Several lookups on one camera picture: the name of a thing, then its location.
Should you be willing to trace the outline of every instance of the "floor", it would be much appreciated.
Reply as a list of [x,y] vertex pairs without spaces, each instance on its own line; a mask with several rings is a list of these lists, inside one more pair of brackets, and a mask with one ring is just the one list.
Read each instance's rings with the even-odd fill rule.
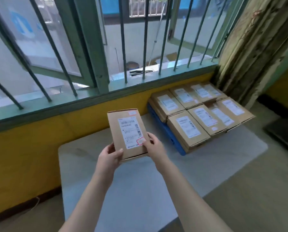
[[[251,112],[257,118],[246,126],[268,144],[268,150],[204,199],[233,231],[288,232],[288,150],[262,129],[278,116],[260,103],[255,103]],[[0,222],[0,232],[56,232],[63,222],[62,198],[58,195]],[[162,229],[174,231],[183,231],[178,219]]]

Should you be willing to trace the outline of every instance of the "curtain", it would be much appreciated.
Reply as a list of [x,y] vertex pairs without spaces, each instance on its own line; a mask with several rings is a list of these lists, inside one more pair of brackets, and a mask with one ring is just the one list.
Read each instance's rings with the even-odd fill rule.
[[288,0],[249,0],[227,39],[214,82],[252,106],[288,50]]

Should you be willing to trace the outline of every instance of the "table top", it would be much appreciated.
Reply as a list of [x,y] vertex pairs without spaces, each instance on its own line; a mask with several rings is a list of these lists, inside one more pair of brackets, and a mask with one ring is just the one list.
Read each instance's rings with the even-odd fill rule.
[[[201,197],[267,150],[267,144],[244,125],[192,153],[181,156],[149,114],[142,116],[148,132],[164,144]],[[59,150],[62,197],[68,219],[89,183],[102,149],[112,142],[110,129],[62,145]],[[122,164],[114,175],[95,231],[158,231],[177,217],[162,176],[149,157]]]

